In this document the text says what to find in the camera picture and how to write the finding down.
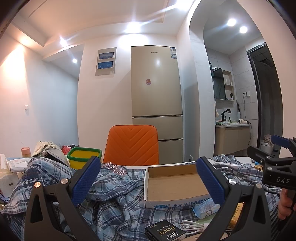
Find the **black box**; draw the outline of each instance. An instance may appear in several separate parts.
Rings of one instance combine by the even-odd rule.
[[[166,220],[146,227],[145,234],[152,241],[179,241],[186,237],[186,232]]]

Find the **blue oval logo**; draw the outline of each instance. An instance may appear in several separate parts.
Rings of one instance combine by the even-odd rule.
[[[157,206],[154,206],[154,208],[167,208],[168,206],[167,205],[157,205]]]

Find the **sink countertop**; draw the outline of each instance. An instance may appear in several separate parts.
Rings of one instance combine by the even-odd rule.
[[[239,124],[239,123],[231,123],[231,125],[226,125],[226,126],[218,126],[218,128],[229,128],[229,127],[240,127],[240,126],[249,126],[250,124]]]

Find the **pink bottle cap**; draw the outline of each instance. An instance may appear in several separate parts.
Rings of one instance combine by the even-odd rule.
[[[23,155],[31,154],[30,147],[23,147],[21,150]]]

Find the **blue gripper pad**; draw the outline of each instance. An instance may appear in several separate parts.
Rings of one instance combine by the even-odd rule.
[[[76,185],[72,189],[71,200],[74,206],[77,206],[83,202],[100,170],[101,161],[100,158],[96,157],[81,175],[80,179],[76,182]]]
[[[210,193],[214,203],[220,204],[222,206],[225,202],[224,189],[203,159],[198,158],[196,161],[196,170],[208,192]]]
[[[276,145],[279,145],[283,148],[290,148],[291,147],[291,143],[289,141],[289,139],[287,138],[284,138],[284,137],[280,137],[280,136],[277,136],[277,135],[272,135],[270,140],[276,144]]]

